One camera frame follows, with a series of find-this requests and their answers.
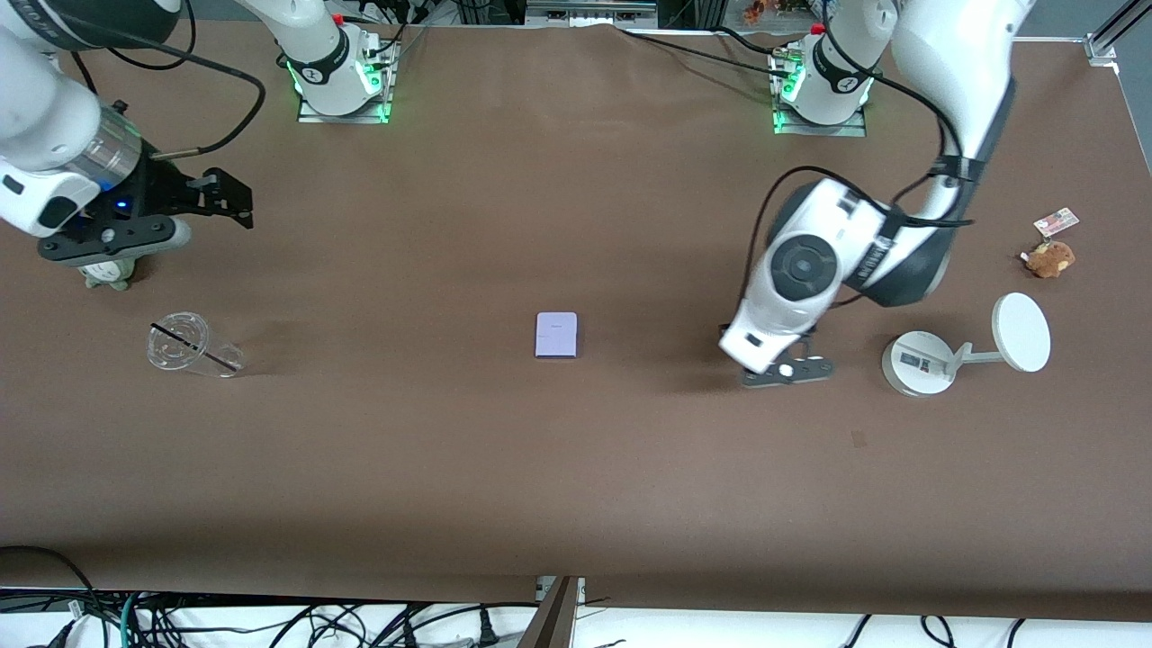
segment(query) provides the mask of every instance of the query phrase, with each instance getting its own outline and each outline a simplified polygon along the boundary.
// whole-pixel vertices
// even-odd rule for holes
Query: brown tablecloth
[[[607,27],[434,29],[392,123],[297,125],[259,24],[205,23],[197,52],[270,86],[236,142],[181,163],[250,184],[256,228],[189,217],[194,241],[126,293],[0,233],[0,541],[109,588],[491,601],[576,573],[624,605],[1152,610],[1152,191],[1117,80],[1079,45],[1016,47],[940,289],[828,314],[834,379],[765,391],[717,347],[764,191],[819,164],[890,196],[935,152],[918,105],[879,89],[864,140],[778,136],[755,73]],[[88,59],[161,150],[251,100],[195,66]],[[1079,261],[1033,279],[1016,255],[1061,206]],[[899,333],[993,348],[1011,291],[1051,322],[1043,372],[965,367],[930,400],[886,384]],[[147,324],[179,310],[249,375],[152,368]],[[579,314],[578,360],[532,357],[543,310]]]

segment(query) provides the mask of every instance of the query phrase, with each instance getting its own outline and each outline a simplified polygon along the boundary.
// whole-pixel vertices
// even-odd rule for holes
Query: sticker label
[[[1077,223],[1079,223],[1079,219],[1076,218],[1076,214],[1073,213],[1073,210],[1063,208],[1056,213],[1046,216],[1040,220],[1037,220],[1032,225],[1034,225],[1036,228],[1040,231],[1041,236],[1044,236],[1045,239],[1051,239],[1052,236],[1059,234],[1060,232],[1063,232],[1064,229],[1068,229],[1069,227],[1076,225]]]

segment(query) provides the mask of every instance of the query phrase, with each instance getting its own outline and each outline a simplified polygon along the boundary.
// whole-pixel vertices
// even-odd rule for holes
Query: black wire
[[[916,101],[923,104],[924,107],[932,111],[932,113],[937,116],[937,119],[940,120],[940,122],[943,123],[945,128],[948,130],[948,135],[952,136],[952,141],[956,144],[956,149],[961,150],[962,146],[961,146],[960,135],[956,131],[956,126],[952,122],[952,119],[947,114],[945,114],[945,112],[941,111],[935,104],[933,104],[927,97],[920,95],[919,92],[912,90],[911,88],[908,88],[907,85],[896,83],[895,81],[890,81],[879,74],[876,74],[871,69],[867,69],[864,66],[854,61],[851,56],[849,56],[848,53],[844,52],[844,50],[840,46],[840,43],[836,42],[836,37],[832,33],[832,28],[828,24],[828,0],[821,0],[821,3],[824,9],[821,17],[821,22],[824,23],[824,33],[828,37],[828,43],[832,44],[832,47],[836,51],[836,53],[840,54],[840,56],[844,61],[847,61],[848,65],[856,68],[856,71],[863,74],[864,76],[867,76],[869,78],[876,81],[877,83],[887,85],[888,88],[892,88],[893,90],[901,92],[902,95],[911,97]]]
[[[359,617],[359,615],[356,613],[356,609],[361,608],[361,606],[362,605],[350,605],[350,606],[343,608],[343,611],[340,615],[338,615],[335,618],[333,618],[333,619],[329,619],[329,618],[320,615],[320,618],[324,619],[324,621],[325,621],[325,624],[321,625],[321,626],[316,626],[314,623],[313,623],[313,619],[310,617],[309,618],[309,623],[312,623],[312,634],[309,638],[308,648],[313,648],[313,646],[316,646],[316,643],[324,636],[324,633],[327,632],[327,631],[329,631],[329,630],[333,631],[334,633],[335,632],[343,632],[344,634],[350,634],[353,636],[356,636],[359,640],[359,643],[357,643],[357,646],[359,646],[359,647],[363,647],[365,643],[367,643],[367,634],[366,634],[367,633],[367,628],[364,626],[364,619],[362,619]],[[357,619],[359,621],[359,624],[361,624],[361,632],[358,632],[358,633],[357,632],[353,632],[348,626],[344,626],[344,625],[342,625],[340,623],[340,619],[342,619],[342,618],[344,618],[344,617],[347,617],[349,615],[351,615],[355,619]]]
[[[850,303],[856,303],[856,302],[861,301],[862,299],[864,299],[864,294],[863,293],[861,293],[858,295],[852,295],[852,296],[850,296],[850,297],[848,297],[847,300],[843,300],[843,301],[832,302],[832,306],[828,307],[828,310],[833,310],[835,308],[843,308],[843,307],[846,307],[846,306],[848,306]]]
[[[1020,632],[1020,626],[1024,625],[1028,619],[1016,619],[1011,623],[1011,627],[1008,628],[1008,643],[1005,648],[1013,648],[1016,645],[1016,633]]]
[[[280,643],[280,640],[283,639],[286,634],[288,634],[288,631],[300,621],[304,620],[304,618],[311,616],[317,608],[318,605],[309,605],[308,608],[301,610],[295,617],[289,619],[288,623],[280,628],[280,632],[276,633],[275,638],[272,639],[272,643],[268,643],[268,648],[276,648],[276,645]]]
[[[96,82],[92,81],[92,75],[88,71],[88,66],[84,65],[84,59],[79,58],[79,52],[73,52],[73,62],[76,63],[76,68],[79,69],[81,76],[84,77],[84,85],[88,85],[88,89],[92,92],[92,95],[99,95],[99,92],[96,91]]]
[[[278,624],[266,625],[262,627],[185,627],[177,625],[169,625],[168,630],[180,633],[180,634],[200,634],[207,632],[227,632],[230,634],[256,634],[257,632],[266,632],[273,628],[278,628],[288,621],[280,621]]]
[[[764,74],[766,74],[768,76],[780,76],[780,77],[788,76],[788,73],[786,73],[783,70],[773,70],[773,69],[768,69],[768,68],[761,68],[759,66],[751,66],[751,65],[748,65],[748,63],[742,63],[740,61],[734,61],[732,59],[726,59],[723,56],[717,56],[715,54],[708,54],[707,52],[700,52],[699,50],[692,50],[691,47],[684,47],[683,45],[676,45],[675,43],[668,43],[667,40],[660,40],[659,38],[652,38],[651,36],[645,36],[643,33],[635,33],[635,32],[627,31],[627,30],[621,30],[620,32],[623,33],[624,36],[630,36],[632,38],[638,38],[641,40],[647,40],[649,43],[653,43],[655,45],[660,45],[661,47],[670,47],[673,50],[680,50],[681,52],[687,52],[689,54],[696,54],[697,56],[704,56],[705,59],[712,59],[713,61],[720,61],[721,63],[728,63],[729,66],[736,66],[738,68],[744,68],[744,69],[750,69],[750,70],[753,70],[753,71],[764,73]]]
[[[934,632],[932,632],[932,630],[929,627],[930,618],[940,621],[940,625],[943,626],[945,634],[948,636],[947,641],[940,639],[939,636],[937,636]],[[952,636],[952,627],[948,625],[948,619],[943,617],[920,617],[920,630],[923,630],[924,634],[929,635],[929,638],[932,639],[932,641],[935,641],[940,646],[943,646],[943,648],[956,648],[956,640],[953,639]]]
[[[852,299],[859,299],[862,296],[864,295],[856,295],[856,297]],[[872,620],[872,615],[864,615],[861,617],[861,620],[856,623],[856,630],[852,631],[852,635],[848,638],[843,648],[852,648],[856,646],[856,642],[861,638],[861,633],[864,632],[864,626],[866,626],[870,620]]]
[[[408,27],[408,23],[401,24],[400,29],[396,30],[395,36],[393,36],[392,38],[389,38],[388,42],[385,43],[384,45],[381,45],[379,50],[372,50],[371,52],[369,52],[367,55],[369,56],[374,56],[374,55],[377,55],[377,54],[379,54],[381,52],[387,52],[388,48],[392,47],[393,45],[395,45],[400,40],[400,37],[404,35],[404,28],[406,27]],[[276,65],[280,65],[279,61],[280,61],[280,59],[278,58],[276,59]]]
[[[937,106],[935,104],[933,104],[932,100],[929,99],[927,97],[925,97],[924,95],[920,95],[916,90],[912,90],[911,88],[908,88],[907,85],[904,85],[902,83],[897,83],[895,81],[888,80],[887,77],[885,77],[882,75],[878,75],[874,71],[872,71],[871,69],[865,69],[864,66],[862,66],[862,65],[857,63],[855,60],[852,60],[852,58],[849,56],[848,53],[844,52],[844,50],[840,46],[840,43],[836,42],[835,35],[832,33],[832,27],[828,24],[828,0],[821,0],[821,8],[823,8],[823,13],[821,13],[820,21],[824,23],[824,33],[827,35],[828,43],[832,44],[832,47],[836,51],[838,54],[840,54],[840,56],[842,59],[844,59],[844,61],[848,62],[848,65],[850,65],[851,67],[856,68],[856,71],[859,71],[861,74],[867,76],[869,78],[871,78],[871,80],[873,80],[873,81],[876,81],[876,82],[878,82],[878,83],[880,83],[882,85],[887,85],[888,88],[892,88],[893,90],[895,90],[895,91],[897,91],[897,92],[900,92],[900,93],[902,93],[902,95],[904,95],[907,97],[910,97],[910,98],[915,99],[916,101],[918,101],[919,104],[922,104],[924,107],[926,107],[927,110],[932,111],[932,114],[934,114],[935,118],[937,118],[937,126],[941,127],[941,130],[940,130],[940,146],[939,146],[939,151],[937,153],[937,157],[942,156],[945,153],[945,136],[943,136],[943,131],[945,130],[948,131],[948,135],[952,137],[953,144],[956,146],[956,155],[963,155],[963,145],[962,145],[962,143],[960,141],[960,134],[956,130],[956,125],[953,123],[952,119],[942,110],[940,110],[939,106]],[[922,176],[920,179],[918,179],[916,182],[914,182],[914,183],[909,184],[908,187],[905,187],[904,189],[902,189],[897,194],[897,197],[893,198],[893,201],[892,201],[893,204],[895,204],[901,197],[908,195],[909,193],[911,193],[912,190],[915,190],[917,187],[919,187],[920,184],[923,184],[929,178],[931,178],[931,175],[930,174],[925,174],[924,176]],[[961,195],[961,191],[957,190],[956,194],[955,194],[955,196],[952,199],[952,205],[949,205],[948,210],[940,217],[941,220],[948,218],[948,216],[956,209],[956,205],[960,204],[960,195]]]
[[[728,36],[733,37],[736,40],[736,43],[740,43],[741,45],[748,47],[749,50],[756,52],[757,54],[766,54],[768,56],[772,55],[772,50],[770,47],[760,47],[759,45],[752,43],[751,40],[737,33],[735,30],[729,29],[727,27],[718,25],[710,29],[708,31],[714,31],[718,33],[727,33]]]
[[[223,63],[218,63],[215,61],[205,59],[203,56],[198,56],[196,54],[191,54],[191,53],[188,53],[188,52],[181,52],[180,50],[176,50],[174,47],[169,47],[169,46],[167,46],[167,45],[165,45],[162,43],[157,43],[154,40],[149,40],[146,38],[141,38],[138,36],[132,36],[131,33],[121,31],[119,29],[112,29],[112,28],[101,27],[101,25],[98,25],[98,24],[94,24],[94,23],[90,23],[90,22],[88,22],[88,21],[85,21],[83,18],[77,18],[76,16],[66,14],[66,13],[60,12],[60,10],[58,10],[56,13],[62,18],[66,18],[66,20],[68,20],[70,22],[74,22],[74,23],[76,23],[76,24],[78,24],[81,27],[84,27],[84,28],[88,28],[88,29],[91,29],[91,30],[94,30],[94,31],[100,31],[100,32],[104,32],[104,33],[108,33],[108,35],[112,35],[112,36],[118,36],[120,38],[126,38],[126,39],[131,40],[132,43],[136,43],[138,45],[143,45],[145,47],[151,47],[152,50],[157,50],[157,51],[164,52],[166,54],[172,54],[173,56],[181,56],[181,58],[188,59],[189,61],[192,61],[194,63],[196,63],[198,66],[203,66],[203,67],[206,67],[209,69],[213,69],[215,71],[227,74],[228,76],[235,76],[236,78],[240,78],[242,81],[247,81],[248,83],[250,83],[253,86],[256,86],[256,90],[257,90],[256,101],[252,104],[252,107],[249,108],[248,114],[245,114],[244,118],[242,120],[240,120],[240,123],[237,123],[236,127],[232,129],[232,131],[229,131],[227,135],[225,135],[218,142],[215,142],[213,144],[209,144],[207,146],[196,146],[195,149],[192,149],[192,152],[190,152],[187,156],[181,156],[181,157],[202,156],[204,153],[211,153],[212,151],[215,151],[215,150],[219,150],[219,149],[223,148],[229,142],[232,142],[233,140],[235,140],[236,136],[240,135],[241,131],[243,131],[244,128],[248,127],[248,125],[256,116],[256,113],[258,113],[260,111],[260,107],[264,105],[264,97],[267,93],[266,90],[264,89],[264,84],[260,83],[259,78],[256,78],[255,76],[252,76],[252,75],[250,75],[248,73],[244,73],[244,71],[238,70],[236,68],[228,67],[228,66],[226,66]]]
[[[188,9],[188,30],[189,30],[188,48],[183,52],[187,55],[191,54],[192,50],[196,50],[196,14],[192,13],[192,3],[190,0],[184,0],[184,8]],[[185,56],[181,56],[170,63],[152,65],[152,63],[145,63],[143,61],[137,61],[135,59],[130,59],[126,54],[115,50],[114,47],[108,47],[108,52],[112,52],[113,56],[120,59],[121,61],[124,61],[126,63],[151,70],[175,69],[184,65],[184,61],[188,60]]]
[[[434,616],[432,618],[429,618],[429,619],[424,619],[423,621],[412,625],[411,632],[416,632],[417,630],[419,630],[419,628],[422,628],[422,627],[424,627],[426,625],[431,625],[431,624],[434,624],[437,621],[447,619],[448,617],[455,617],[456,615],[465,615],[468,612],[478,612],[480,609],[492,610],[492,609],[495,609],[495,608],[539,608],[539,605],[537,605],[536,603],[492,603],[492,604],[485,604],[485,605],[470,605],[468,608],[460,608],[460,609],[456,609],[456,610],[452,610],[452,611],[445,612],[442,615],[437,615],[437,616]],[[401,636],[397,636],[396,639],[393,639],[392,642],[388,643],[387,648],[393,648],[396,645],[396,642],[400,641],[403,638],[404,636],[401,635]]]
[[[63,563],[63,565],[68,567],[68,570],[73,573],[73,575],[75,575],[76,579],[79,580],[81,585],[84,586],[85,592],[88,592],[89,598],[92,601],[92,605],[98,612],[98,616],[100,617],[100,633],[104,638],[103,646],[108,645],[108,625],[104,623],[105,620],[107,620],[107,613],[106,613],[107,608],[104,606],[104,603],[100,602],[100,598],[96,595],[96,588],[92,587],[92,581],[88,580],[88,577],[84,575],[84,572],[82,572],[79,567],[76,566],[76,563],[73,563],[71,560],[68,559],[67,556],[65,556],[59,551],[52,549],[45,549],[44,547],[32,547],[28,544],[9,544],[6,547],[0,547],[0,555],[3,553],[37,553],[39,556],[47,556],[59,563]]]
[[[404,621],[410,621],[412,617],[423,612],[430,606],[431,605],[427,603],[409,603],[403,610],[401,610],[399,615],[396,615],[395,617],[392,618],[391,621],[388,621],[388,625],[384,626],[384,630],[380,631],[380,634],[376,635],[376,639],[373,639],[372,642],[367,645],[367,648],[377,648],[378,646],[380,646],[381,642],[384,642],[385,639],[387,639],[393,632],[395,632],[396,628],[401,627],[404,624]]]
[[[790,168],[790,169],[786,171],[783,173],[783,175],[781,175],[780,178],[778,178],[776,181],[772,184],[772,188],[768,189],[768,193],[765,194],[764,202],[760,203],[760,210],[756,213],[756,224],[752,226],[752,238],[751,238],[751,240],[748,243],[748,257],[744,259],[744,279],[740,284],[740,295],[741,295],[741,299],[743,299],[744,291],[748,289],[748,282],[749,282],[749,280],[750,280],[750,278],[752,276],[752,262],[756,258],[756,248],[757,248],[757,243],[759,242],[758,234],[760,232],[760,226],[764,223],[764,214],[767,213],[768,203],[772,202],[772,196],[775,195],[776,190],[780,188],[780,186],[783,183],[785,180],[787,180],[788,178],[790,178],[790,176],[793,176],[793,175],[795,175],[797,173],[802,173],[802,172],[805,172],[805,171],[806,172],[812,172],[812,173],[819,173],[820,175],[831,178],[831,179],[835,180],[836,182],[840,182],[841,184],[843,184],[844,187],[847,187],[848,189],[850,189],[851,191],[854,191],[855,194],[857,194],[862,199],[864,199],[865,202],[867,202],[869,204],[871,204],[880,213],[888,213],[888,211],[889,211],[887,208],[885,208],[880,203],[876,202],[874,198],[872,198],[871,196],[869,196],[863,189],[861,189],[859,187],[857,187],[854,182],[851,182],[847,178],[840,175],[839,173],[835,173],[835,172],[829,171],[827,168],[824,168],[824,167],[820,167],[820,166],[813,166],[813,165],[803,165],[803,166],[797,166],[797,167],[794,167],[794,168]],[[935,220],[920,220],[920,219],[910,219],[910,221],[911,223],[909,224],[909,227],[945,227],[945,228],[948,228],[948,227],[962,227],[962,226],[969,225],[971,223],[971,221],[968,221],[968,220],[954,220],[954,221],[938,223]]]

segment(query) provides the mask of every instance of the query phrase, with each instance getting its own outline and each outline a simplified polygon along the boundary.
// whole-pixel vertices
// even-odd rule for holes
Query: power cord
[[[192,13],[192,3],[191,3],[190,0],[184,0],[184,9],[188,10],[188,31],[189,31],[189,33],[188,33],[188,48],[184,50],[183,53],[184,54],[191,54],[192,50],[196,48],[196,14]],[[137,61],[135,59],[130,59],[126,54],[121,53],[119,50],[116,50],[114,47],[108,47],[108,52],[112,52],[113,56],[120,59],[121,61],[124,61],[128,65],[132,65],[132,66],[136,66],[136,67],[143,68],[143,69],[158,70],[158,71],[179,68],[180,66],[184,65],[184,61],[188,60],[184,56],[180,56],[175,61],[172,61],[170,63],[152,65],[152,63],[145,63],[143,61]]]
[[[118,37],[124,38],[127,40],[131,40],[132,43],[136,43],[137,45],[142,45],[144,47],[150,47],[152,50],[157,50],[157,51],[164,52],[166,54],[172,54],[173,56],[180,56],[181,59],[188,59],[189,61],[192,61],[194,63],[196,63],[198,66],[203,66],[203,67],[206,67],[209,69],[212,69],[212,70],[215,70],[215,71],[219,71],[219,73],[222,73],[222,74],[227,74],[228,76],[235,76],[236,78],[245,81],[245,82],[252,84],[256,88],[256,91],[257,91],[256,101],[252,104],[252,107],[249,108],[248,114],[245,114],[244,118],[240,120],[240,123],[237,123],[236,127],[233,128],[232,131],[229,131],[222,138],[220,138],[215,143],[209,144],[207,146],[196,146],[194,149],[183,149],[183,150],[173,151],[173,152],[169,152],[169,153],[160,153],[160,155],[153,156],[153,159],[157,159],[157,160],[170,160],[170,159],[177,159],[177,158],[190,158],[190,157],[194,157],[194,156],[203,156],[204,153],[211,153],[213,151],[222,149],[225,145],[227,145],[233,140],[235,140],[236,136],[238,136],[245,128],[248,128],[248,125],[251,123],[251,121],[252,121],[253,118],[256,118],[256,113],[258,113],[260,111],[260,107],[264,106],[264,98],[267,95],[267,91],[264,89],[264,84],[260,83],[259,78],[256,78],[255,76],[252,76],[252,75],[250,75],[248,73],[244,73],[244,71],[238,70],[238,69],[233,68],[233,67],[228,67],[228,66],[226,66],[223,63],[218,63],[215,61],[212,61],[210,59],[205,59],[203,56],[192,54],[190,52],[181,52],[180,50],[176,50],[175,47],[169,47],[169,46],[165,45],[164,43],[157,43],[156,40],[149,40],[147,38],[141,38],[138,36],[134,36],[131,33],[121,31],[119,29],[112,29],[112,28],[107,28],[107,27],[101,27],[101,25],[91,23],[89,21],[85,21],[83,18],[77,18],[76,16],[66,14],[66,13],[60,12],[60,10],[58,10],[56,13],[60,15],[60,17],[66,18],[66,20],[75,23],[75,24],[81,25],[81,27],[85,27],[85,28],[91,29],[93,31],[99,31],[99,32],[107,33],[107,35],[111,35],[111,36],[118,36]]]

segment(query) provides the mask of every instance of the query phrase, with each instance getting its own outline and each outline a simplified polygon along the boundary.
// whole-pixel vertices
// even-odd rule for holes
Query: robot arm
[[[1011,105],[1011,39],[1033,2],[904,3],[892,37],[896,63],[956,130],[955,138],[946,133],[945,155],[933,167],[918,218],[947,224],[967,209]],[[839,22],[833,29],[849,27]],[[794,193],[772,226],[721,348],[763,374],[816,325],[841,284],[886,307],[931,294],[947,268],[954,228],[908,227],[899,212],[888,211],[834,180]]]
[[[237,1],[272,30],[317,112],[347,114],[380,93],[377,35],[338,25],[323,0]],[[197,180],[157,159],[120,112],[44,55],[137,47],[99,25],[164,42],[181,3],[0,0],[0,217],[45,239],[45,258],[86,265],[177,248],[190,238],[169,218],[179,213],[226,214],[251,227],[248,187],[219,168]]]
[[[338,25],[324,0],[236,0],[272,31],[308,104],[325,115],[357,111],[381,92],[380,37]]]

